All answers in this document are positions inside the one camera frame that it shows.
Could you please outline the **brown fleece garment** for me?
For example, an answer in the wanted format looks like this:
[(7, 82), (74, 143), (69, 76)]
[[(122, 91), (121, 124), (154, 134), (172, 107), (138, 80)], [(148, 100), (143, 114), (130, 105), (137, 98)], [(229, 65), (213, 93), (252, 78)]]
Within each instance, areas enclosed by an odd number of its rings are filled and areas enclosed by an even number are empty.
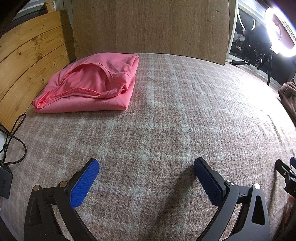
[(287, 111), (294, 125), (296, 125), (296, 85), (295, 78), (284, 83), (278, 90), (280, 102)]

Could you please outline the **plaid beige table cloth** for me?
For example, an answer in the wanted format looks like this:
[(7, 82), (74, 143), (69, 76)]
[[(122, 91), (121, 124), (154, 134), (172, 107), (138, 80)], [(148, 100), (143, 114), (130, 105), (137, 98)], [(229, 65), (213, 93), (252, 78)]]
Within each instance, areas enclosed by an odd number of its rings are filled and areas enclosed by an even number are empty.
[(259, 183), (275, 235), (287, 193), (274, 169), (295, 155), (295, 125), (251, 72), (188, 57), (141, 54), (124, 111), (35, 113), (12, 141), (1, 216), (18, 239), (34, 185), (69, 180), (95, 158), (100, 173), (77, 211), (98, 240), (195, 240), (216, 212), (193, 172), (202, 157), (238, 185)]

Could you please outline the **black power adapter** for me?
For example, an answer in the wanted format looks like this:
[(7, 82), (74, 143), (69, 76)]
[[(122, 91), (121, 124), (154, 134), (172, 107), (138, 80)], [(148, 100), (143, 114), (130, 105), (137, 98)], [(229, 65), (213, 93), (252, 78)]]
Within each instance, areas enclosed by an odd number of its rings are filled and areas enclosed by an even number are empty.
[(0, 168), (0, 195), (3, 198), (9, 199), (13, 174), (8, 165), (3, 165)]

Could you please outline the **folded pink shirt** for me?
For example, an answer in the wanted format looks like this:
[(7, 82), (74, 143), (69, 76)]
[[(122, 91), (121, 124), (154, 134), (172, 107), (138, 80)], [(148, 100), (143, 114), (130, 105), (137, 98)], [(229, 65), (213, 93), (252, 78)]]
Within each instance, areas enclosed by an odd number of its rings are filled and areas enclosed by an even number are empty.
[(97, 53), (55, 73), (33, 100), (36, 113), (127, 110), (139, 56)]

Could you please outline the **knotty pine wood panel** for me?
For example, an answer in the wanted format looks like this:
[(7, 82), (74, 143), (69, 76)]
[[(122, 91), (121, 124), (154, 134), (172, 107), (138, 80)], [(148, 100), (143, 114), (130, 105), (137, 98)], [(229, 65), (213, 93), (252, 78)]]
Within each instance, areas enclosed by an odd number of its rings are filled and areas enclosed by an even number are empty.
[(1, 124), (11, 130), (49, 79), (75, 59), (65, 10), (32, 18), (1, 37)]

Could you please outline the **light wood board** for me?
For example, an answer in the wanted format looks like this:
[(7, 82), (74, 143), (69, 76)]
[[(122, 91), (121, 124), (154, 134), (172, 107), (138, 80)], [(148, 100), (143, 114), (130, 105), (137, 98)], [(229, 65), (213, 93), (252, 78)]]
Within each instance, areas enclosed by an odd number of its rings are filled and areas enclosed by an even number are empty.
[(225, 63), (228, 1), (73, 1), (72, 11), (77, 59), (164, 53)]

